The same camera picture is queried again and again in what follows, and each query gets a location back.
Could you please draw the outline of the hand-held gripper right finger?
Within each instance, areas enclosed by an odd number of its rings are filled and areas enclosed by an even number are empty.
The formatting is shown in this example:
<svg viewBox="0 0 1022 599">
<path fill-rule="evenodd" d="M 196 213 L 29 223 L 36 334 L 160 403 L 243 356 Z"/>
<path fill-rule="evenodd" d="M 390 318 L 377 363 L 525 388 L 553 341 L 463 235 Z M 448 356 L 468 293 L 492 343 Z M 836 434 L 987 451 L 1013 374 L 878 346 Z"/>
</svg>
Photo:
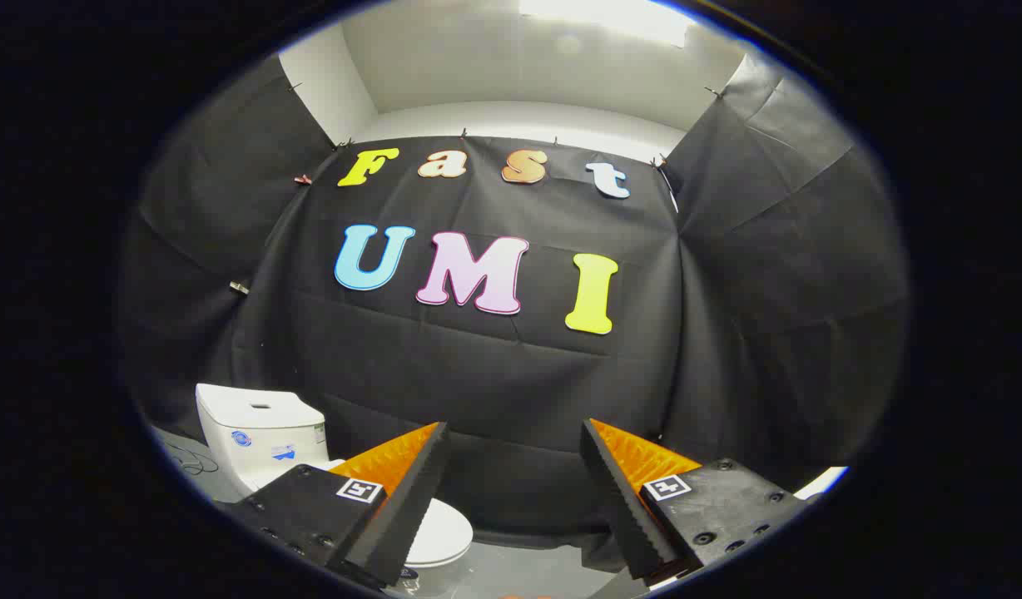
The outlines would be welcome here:
<svg viewBox="0 0 1022 599">
<path fill-rule="evenodd" d="M 580 459 L 629 575 L 662 582 L 717 567 L 811 505 L 736 460 L 699 463 L 603 423 L 580 423 Z"/>
</svg>

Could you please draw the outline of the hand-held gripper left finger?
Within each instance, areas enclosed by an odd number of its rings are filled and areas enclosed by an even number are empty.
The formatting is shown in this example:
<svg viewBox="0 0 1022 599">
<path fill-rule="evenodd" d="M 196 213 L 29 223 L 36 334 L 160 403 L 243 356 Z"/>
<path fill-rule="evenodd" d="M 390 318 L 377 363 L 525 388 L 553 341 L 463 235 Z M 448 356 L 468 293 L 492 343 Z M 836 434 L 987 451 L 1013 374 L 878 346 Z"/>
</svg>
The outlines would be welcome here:
<svg viewBox="0 0 1022 599">
<path fill-rule="evenodd" d="M 434 422 L 321 469 L 297 465 L 226 514 L 272 546 L 368 588 L 392 587 L 442 485 L 448 424 Z"/>
</svg>

